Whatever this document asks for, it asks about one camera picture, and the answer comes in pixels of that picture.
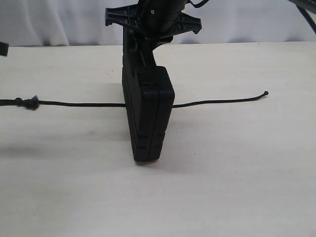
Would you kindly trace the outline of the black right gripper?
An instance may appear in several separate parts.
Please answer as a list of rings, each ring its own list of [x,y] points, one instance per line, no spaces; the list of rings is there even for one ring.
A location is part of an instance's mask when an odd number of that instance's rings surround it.
[[[134,40],[133,71],[155,71],[157,64],[149,40],[164,40],[202,29],[201,20],[183,12],[186,0],[140,0],[136,4],[106,8],[106,26],[118,24],[124,37]]]

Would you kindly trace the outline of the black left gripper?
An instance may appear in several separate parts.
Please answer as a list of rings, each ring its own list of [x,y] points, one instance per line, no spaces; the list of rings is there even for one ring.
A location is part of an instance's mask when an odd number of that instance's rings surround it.
[[[0,56],[6,57],[8,55],[9,44],[0,42]]]

